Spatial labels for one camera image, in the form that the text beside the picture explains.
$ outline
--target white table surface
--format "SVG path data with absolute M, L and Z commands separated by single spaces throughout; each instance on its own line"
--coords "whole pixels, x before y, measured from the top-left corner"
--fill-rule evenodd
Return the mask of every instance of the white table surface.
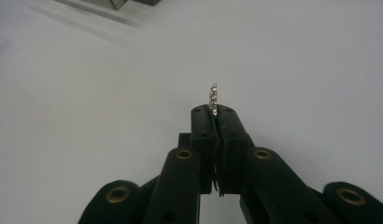
M 0 224 L 77 223 L 104 184 L 162 169 L 219 86 L 306 184 L 383 202 L 383 0 L 128 2 L 123 24 L 0 0 Z M 203 196 L 200 223 L 245 223 Z

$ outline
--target white surface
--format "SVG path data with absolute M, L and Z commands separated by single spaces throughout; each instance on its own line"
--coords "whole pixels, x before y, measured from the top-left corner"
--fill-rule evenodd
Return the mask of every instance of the white surface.
M 76 223 L 104 184 L 149 181 L 214 82 L 307 185 L 383 202 L 383 1 L 121 10 L 0 1 L 0 224 Z M 244 222 L 237 197 L 203 197 L 201 223 Z

